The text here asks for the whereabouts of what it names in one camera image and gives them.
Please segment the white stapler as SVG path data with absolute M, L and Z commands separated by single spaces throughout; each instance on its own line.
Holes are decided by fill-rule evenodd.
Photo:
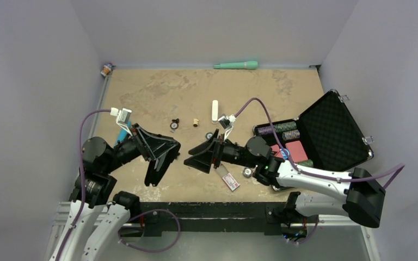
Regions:
M 211 106 L 211 122 L 213 124 L 217 124 L 218 122 L 218 113 L 219 113 L 218 108 L 219 108 L 218 100 L 213 100 L 212 106 Z

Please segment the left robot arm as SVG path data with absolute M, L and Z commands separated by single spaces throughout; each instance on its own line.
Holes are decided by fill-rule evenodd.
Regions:
M 125 133 L 114 146 L 99 136 L 81 145 L 80 173 L 70 195 L 70 211 L 50 260 L 96 260 L 107 241 L 120 236 L 124 224 L 143 221 L 152 213 L 143 212 L 139 196 L 126 191 L 115 194 L 109 203 L 117 183 L 111 173 L 142 157 L 149 163 L 144 184 L 156 186 L 179 156 L 181 144 L 138 124 L 127 126 Z

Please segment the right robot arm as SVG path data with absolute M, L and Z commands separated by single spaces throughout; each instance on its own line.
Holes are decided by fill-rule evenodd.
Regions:
M 292 202 L 284 206 L 290 221 L 324 214 L 347 216 L 369 228 L 380 226 L 386 190 L 365 169 L 337 172 L 300 166 L 274 156 L 272 148 L 259 136 L 240 146 L 217 132 L 188 153 L 184 164 L 205 173 L 221 163 L 230 163 L 254 168 L 254 178 L 263 185 L 311 191 L 290 196 Z

